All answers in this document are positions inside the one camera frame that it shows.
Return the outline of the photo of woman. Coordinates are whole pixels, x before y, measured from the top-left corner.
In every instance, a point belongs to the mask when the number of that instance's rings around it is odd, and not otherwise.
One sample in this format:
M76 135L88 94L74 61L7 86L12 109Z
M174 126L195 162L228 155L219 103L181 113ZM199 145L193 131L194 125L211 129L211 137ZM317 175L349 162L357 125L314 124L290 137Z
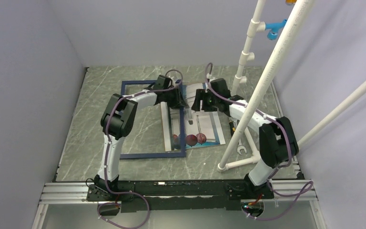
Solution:
M223 129L217 112L175 110L166 102L160 103L165 151L181 150L181 135L185 149L225 144Z

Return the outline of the blue picture frame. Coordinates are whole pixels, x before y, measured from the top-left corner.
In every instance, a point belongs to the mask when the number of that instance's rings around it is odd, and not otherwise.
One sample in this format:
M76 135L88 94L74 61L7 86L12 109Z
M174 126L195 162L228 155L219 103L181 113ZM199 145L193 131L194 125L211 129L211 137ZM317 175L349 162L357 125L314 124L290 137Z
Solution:
M135 120L135 114L136 109L133 105L128 105L126 91L127 85L152 85L156 84L155 80L141 80L141 81L122 81L122 88L121 88L121 95L119 96L124 97L123 104L126 105L127 113L126 115L123 115L122 112L119 112L120 119L123 121L123 124L120 125L120 133L121 134L129 134L132 130L134 120ZM169 144L174 147L174 140L173 140L173 133L172 133L172 118L170 111L171 109L169 107L166 107L167 111L167 130L169 133L167 136L169 137L169 140L171 141ZM179 124L179 130L180 135L185 136L185 125L184 125L184 108L179 107L179 118L177 119ZM183 158L186 157L186 146L185 146L185 140L178 140L178 147L177 150L172 148L170 151L166 152L160 152L160 153L134 153L134 154L121 154L120 159L154 159L154 158Z

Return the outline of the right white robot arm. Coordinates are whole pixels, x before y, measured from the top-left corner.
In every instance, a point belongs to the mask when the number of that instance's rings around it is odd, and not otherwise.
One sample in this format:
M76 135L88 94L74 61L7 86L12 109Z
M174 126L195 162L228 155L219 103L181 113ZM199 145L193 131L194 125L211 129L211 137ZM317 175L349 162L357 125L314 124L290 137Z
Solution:
M226 114L239 121L248 102L239 95L231 95L226 81L222 78L207 81L206 88L196 89L193 111L216 112ZM299 152L290 120L256 110L247 127L258 131L260 159L245 176L244 193L255 198L262 192L262 186L271 179L278 169L288 167Z

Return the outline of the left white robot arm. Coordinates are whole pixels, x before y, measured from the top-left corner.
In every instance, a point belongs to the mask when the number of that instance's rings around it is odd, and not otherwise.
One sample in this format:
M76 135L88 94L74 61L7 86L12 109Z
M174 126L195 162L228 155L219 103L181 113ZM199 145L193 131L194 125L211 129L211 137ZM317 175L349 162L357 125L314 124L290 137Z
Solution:
M133 128L137 111L160 103L167 103L177 110L186 108L188 105L181 91L182 83L182 79L159 75L154 83L137 93L111 96L100 121L104 149L101 167L93 179L105 200L114 199L120 191L118 181L122 145Z

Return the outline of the silver 24mm wrench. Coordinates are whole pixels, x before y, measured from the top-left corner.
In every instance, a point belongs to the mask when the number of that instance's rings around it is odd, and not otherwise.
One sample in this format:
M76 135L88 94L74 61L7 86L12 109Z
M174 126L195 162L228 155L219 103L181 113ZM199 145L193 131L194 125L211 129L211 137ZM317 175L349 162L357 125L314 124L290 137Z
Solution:
M237 153L239 155L242 155L242 153L247 154L247 149L246 149L245 145L242 143L241 139L239 139L238 144L237 144Z

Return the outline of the blue pipe valve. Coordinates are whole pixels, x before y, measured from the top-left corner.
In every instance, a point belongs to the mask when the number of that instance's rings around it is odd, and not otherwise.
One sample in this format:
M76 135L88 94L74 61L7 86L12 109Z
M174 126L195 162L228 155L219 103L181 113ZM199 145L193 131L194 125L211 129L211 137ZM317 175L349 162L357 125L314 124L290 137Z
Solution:
M276 40L278 38L279 31L286 25L287 19L282 22L266 23L265 31L268 31L267 38L269 40Z

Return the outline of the orange pipe fitting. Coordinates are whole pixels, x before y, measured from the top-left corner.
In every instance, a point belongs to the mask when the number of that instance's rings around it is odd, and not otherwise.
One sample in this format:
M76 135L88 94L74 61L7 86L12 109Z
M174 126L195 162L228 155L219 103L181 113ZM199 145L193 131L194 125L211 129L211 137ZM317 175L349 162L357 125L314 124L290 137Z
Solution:
M287 5L294 5L297 2L297 0L285 0L285 3Z

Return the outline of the white diagonal pole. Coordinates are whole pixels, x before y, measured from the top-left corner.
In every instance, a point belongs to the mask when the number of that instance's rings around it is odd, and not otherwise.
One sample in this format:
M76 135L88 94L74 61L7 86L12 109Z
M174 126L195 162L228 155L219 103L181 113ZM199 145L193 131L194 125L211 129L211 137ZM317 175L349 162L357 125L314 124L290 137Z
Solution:
M336 108L326 115L318 124L316 124L307 134L305 134L297 143L300 148L305 146L314 136L328 126L332 121L341 115L347 108L354 104L358 99L366 94L366 80L358 86L346 99L344 99Z

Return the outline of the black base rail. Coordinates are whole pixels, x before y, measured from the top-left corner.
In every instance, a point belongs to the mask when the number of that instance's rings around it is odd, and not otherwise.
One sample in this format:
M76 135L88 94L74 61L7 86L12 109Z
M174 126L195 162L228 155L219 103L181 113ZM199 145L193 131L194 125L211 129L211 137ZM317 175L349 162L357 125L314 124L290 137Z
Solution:
M88 185L88 202L117 202L122 213L141 210L240 210L247 202L271 200L266 184L254 187L242 179L118 181L106 190L104 182Z

